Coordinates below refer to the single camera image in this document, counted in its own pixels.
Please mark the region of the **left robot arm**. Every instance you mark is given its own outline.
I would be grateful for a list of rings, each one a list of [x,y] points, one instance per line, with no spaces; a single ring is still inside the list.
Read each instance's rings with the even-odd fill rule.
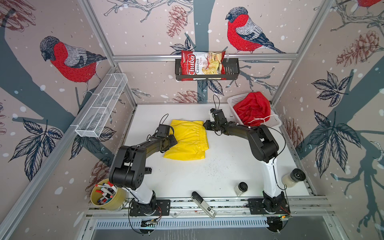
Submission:
[[[174,133],[173,127],[159,124],[145,142],[120,147],[110,167],[110,182],[131,193],[144,215],[152,215],[157,208],[155,192],[144,184],[146,160],[154,153],[165,153],[175,146]]]

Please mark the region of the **yellow shorts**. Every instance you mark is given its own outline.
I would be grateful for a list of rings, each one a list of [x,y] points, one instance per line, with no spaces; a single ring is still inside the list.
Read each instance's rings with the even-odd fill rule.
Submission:
[[[203,121],[172,120],[177,144],[165,152],[164,158],[177,161],[205,159],[209,143],[203,124]]]

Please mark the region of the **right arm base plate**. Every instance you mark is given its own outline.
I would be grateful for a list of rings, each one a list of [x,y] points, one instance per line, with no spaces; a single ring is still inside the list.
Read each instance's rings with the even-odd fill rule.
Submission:
[[[245,205],[251,215],[289,215],[291,213],[286,199],[248,199]]]

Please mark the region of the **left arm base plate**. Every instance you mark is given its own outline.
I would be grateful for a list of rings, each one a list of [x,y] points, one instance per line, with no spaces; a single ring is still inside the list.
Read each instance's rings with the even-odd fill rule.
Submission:
[[[138,201],[132,200],[129,206],[130,217],[152,217],[152,216],[168,216],[170,214],[170,200],[156,200],[149,204],[140,204]]]

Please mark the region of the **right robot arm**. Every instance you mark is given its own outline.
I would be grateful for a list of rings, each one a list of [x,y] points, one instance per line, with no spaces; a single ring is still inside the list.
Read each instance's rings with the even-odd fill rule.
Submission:
[[[248,140],[251,152],[262,164],[264,178],[263,207],[269,214],[274,214],[288,202],[284,189],[279,186],[276,171],[276,159],[279,145],[265,125],[249,127],[233,121],[227,121],[224,112],[210,109],[211,119],[204,123],[208,131],[220,132],[227,136],[236,136]]]

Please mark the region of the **red shorts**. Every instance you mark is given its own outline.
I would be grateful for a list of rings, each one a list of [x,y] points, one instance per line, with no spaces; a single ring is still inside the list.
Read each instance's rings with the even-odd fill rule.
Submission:
[[[261,92],[249,93],[234,110],[243,125],[250,127],[260,126],[271,117],[270,102]]]

